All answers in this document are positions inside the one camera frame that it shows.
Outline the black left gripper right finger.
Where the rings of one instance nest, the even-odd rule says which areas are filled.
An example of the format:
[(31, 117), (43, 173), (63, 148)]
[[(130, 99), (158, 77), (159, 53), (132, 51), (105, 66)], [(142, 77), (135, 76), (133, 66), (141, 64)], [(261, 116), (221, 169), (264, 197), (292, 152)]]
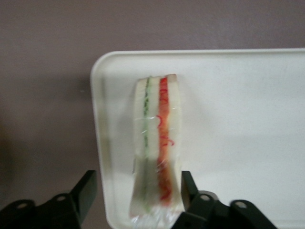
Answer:
[(181, 195), (185, 211), (174, 229), (275, 229), (276, 226), (252, 203), (233, 200), (223, 204), (210, 191), (199, 191), (189, 171), (182, 171)]

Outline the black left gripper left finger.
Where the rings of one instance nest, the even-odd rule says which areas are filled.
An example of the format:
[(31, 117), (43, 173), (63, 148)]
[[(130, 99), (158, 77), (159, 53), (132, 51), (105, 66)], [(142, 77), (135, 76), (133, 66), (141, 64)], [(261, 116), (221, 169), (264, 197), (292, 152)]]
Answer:
[(69, 193), (45, 203), (20, 199), (0, 211), (2, 229), (80, 229), (97, 194), (97, 172), (88, 170)]

